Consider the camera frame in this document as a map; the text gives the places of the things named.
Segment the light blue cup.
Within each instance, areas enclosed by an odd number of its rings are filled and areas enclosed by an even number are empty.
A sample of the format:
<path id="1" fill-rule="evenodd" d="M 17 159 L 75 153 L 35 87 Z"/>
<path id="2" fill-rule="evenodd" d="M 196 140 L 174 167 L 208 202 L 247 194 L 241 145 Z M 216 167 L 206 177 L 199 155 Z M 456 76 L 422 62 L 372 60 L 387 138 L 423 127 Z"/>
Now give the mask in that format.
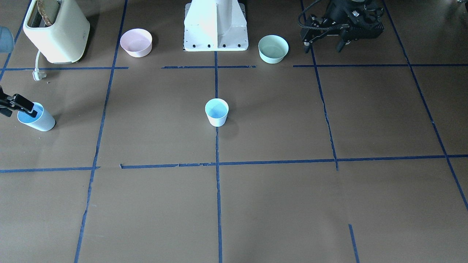
<path id="1" fill-rule="evenodd" d="M 37 112 L 37 115 L 34 118 L 25 112 L 17 112 L 18 121 L 36 130 L 40 130 L 41 132 L 49 131 L 55 126 L 55 118 L 43 107 L 42 104 L 34 102 L 33 110 Z"/>
<path id="2" fill-rule="evenodd" d="M 221 127 L 227 120 L 229 105 L 223 99 L 213 98 L 205 104 L 204 111 L 212 126 Z"/>

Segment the green bowl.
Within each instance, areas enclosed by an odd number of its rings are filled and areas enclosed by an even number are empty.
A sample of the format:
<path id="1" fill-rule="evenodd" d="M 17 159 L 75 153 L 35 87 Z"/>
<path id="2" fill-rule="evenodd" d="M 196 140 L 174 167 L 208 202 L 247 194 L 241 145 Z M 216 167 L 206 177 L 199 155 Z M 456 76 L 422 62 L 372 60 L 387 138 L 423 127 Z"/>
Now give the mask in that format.
<path id="1" fill-rule="evenodd" d="M 258 51 L 262 61 L 276 64 L 287 55 L 289 44 L 279 35 L 266 35 L 259 40 Z"/>

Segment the white power plug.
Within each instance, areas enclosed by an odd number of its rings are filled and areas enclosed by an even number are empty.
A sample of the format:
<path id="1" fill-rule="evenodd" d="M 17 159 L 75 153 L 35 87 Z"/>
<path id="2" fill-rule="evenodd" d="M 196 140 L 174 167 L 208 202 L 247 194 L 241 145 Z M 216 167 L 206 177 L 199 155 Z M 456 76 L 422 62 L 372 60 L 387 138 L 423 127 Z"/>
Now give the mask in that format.
<path id="1" fill-rule="evenodd" d="M 36 54 L 36 57 L 35 57 L 35 68 L 34 68 L 34 71 L 33 71 L 34 81 L 40 81 L 40 80 L 44 79 L 47 76 L 45 71 L 40 70 L 40 68 L 39 68 L 39 57 L 40 57 L 40 55 L 41 55 L 41 52 L 39 50 L 37 52 L 37 54 Z"/>

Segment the cream toaster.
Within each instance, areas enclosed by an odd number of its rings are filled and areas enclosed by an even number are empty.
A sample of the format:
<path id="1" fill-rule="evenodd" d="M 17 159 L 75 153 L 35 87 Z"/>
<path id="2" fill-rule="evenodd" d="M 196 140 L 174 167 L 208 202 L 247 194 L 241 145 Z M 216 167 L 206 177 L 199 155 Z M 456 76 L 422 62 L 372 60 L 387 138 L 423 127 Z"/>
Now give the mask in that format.
<path id="1" fill-rule="evenodd" d="M 75 0 L 57 0 L 57 15 L 47 26 L 37 8 L 29 5 L 22 29 L 28 39 L 53 64 L 79 61 L 87 46 L 90 23 Z"/>

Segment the toast slice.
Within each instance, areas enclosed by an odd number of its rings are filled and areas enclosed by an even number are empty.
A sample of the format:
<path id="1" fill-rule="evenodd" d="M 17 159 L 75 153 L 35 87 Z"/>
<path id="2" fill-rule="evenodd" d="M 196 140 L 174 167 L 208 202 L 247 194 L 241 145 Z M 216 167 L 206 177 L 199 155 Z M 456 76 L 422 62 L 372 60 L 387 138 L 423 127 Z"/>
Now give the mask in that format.
<path id="1" fill-rule="evenodd" d="M 46 26 L 54 24 L 60 11 L 60 0 L 37 0 L 37 10 Z"/>

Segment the pink bowl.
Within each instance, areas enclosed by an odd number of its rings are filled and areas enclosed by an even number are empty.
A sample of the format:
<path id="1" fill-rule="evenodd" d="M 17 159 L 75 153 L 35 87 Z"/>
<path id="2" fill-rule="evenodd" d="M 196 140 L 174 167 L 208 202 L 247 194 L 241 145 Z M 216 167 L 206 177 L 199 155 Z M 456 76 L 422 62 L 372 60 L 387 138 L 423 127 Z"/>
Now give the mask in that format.
<path id="1" fill-rule="evenodd" d="M 152 50 L 152 35 L 142 28 L 125 32 L 119 40 L 120 46 L 132 57 L 142 58 Z"/>

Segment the white pedestal column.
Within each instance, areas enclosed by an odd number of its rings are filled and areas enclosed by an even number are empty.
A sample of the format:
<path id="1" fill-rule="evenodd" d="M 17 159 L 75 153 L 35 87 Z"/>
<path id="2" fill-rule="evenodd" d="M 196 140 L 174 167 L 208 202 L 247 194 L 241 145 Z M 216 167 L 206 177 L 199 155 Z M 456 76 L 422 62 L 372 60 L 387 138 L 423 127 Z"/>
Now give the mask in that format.
<path id="1" fill-rule="evenodd" d="M 184 50 L 237 52 L 249 47 L 245 5 L 237 0 L 193 0 L 185 5 Z"/>

